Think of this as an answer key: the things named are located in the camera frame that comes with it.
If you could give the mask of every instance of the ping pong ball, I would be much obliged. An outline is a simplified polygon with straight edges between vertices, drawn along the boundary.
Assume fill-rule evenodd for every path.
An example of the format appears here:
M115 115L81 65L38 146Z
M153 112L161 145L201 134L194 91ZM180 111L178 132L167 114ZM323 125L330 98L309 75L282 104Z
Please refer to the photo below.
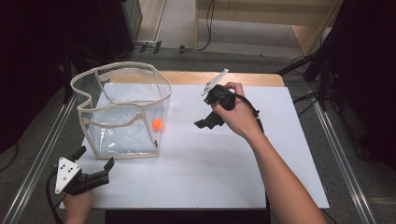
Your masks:
M163 121L161 119L155 119L152 121L152 128L158 132L163 127Z

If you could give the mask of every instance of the hand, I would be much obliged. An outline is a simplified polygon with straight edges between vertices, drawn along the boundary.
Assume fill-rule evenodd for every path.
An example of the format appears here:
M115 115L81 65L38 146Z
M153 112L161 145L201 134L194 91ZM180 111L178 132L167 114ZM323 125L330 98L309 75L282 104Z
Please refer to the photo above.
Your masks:
M233 89L236 94L245 96L241 83L229 82L224 87L228 90ZM262 132L250 107L238 98L235 101L235 108L231 111L225 110L220 104L212 105L212 109L221 116L231 130L245 139L252 134Z
M64 207L66 209L66 224L85 223L93 205L93 191L73 196L66 195L64 198Z

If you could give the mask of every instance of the transparent container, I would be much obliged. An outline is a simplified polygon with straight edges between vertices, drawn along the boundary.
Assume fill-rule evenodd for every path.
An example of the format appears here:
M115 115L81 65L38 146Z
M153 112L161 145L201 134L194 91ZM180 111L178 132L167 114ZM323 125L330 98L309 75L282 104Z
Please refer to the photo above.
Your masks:
M96 159L158 157L172 93L169 80L145 63L113 63L74 77L78 116Z

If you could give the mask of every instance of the person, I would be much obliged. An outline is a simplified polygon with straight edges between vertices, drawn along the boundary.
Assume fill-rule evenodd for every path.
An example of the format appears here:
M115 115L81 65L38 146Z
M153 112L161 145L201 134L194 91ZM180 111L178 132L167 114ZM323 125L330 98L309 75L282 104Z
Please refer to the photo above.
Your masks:
M240 83L229 82L224 87L245 96ZM326 223L303 184L277 154L267 136L260 129L250 107L237 98L235 108L231 111L225 110L220 104L213 104L212 109L252 148L276 221L278 223ZM88 217L92 201L93 194L89 192L73 197L66 196L64 202L66 223L83 223Z

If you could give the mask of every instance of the white table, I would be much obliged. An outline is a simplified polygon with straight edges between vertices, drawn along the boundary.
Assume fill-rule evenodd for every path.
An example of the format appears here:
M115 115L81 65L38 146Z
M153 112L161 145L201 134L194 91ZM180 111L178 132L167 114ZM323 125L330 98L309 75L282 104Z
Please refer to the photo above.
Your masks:
M160 157L116 160L108 185L95 189L99 209L257 209L264 187L244 139L224 124L213 130L193 123L211 111L199 94L203 85L173 85ZM319 208L329 208L315 164L285 87L245 86L261 111L263 128L280 156L300 178ZM86 140L77 161L83 173L103 170Z

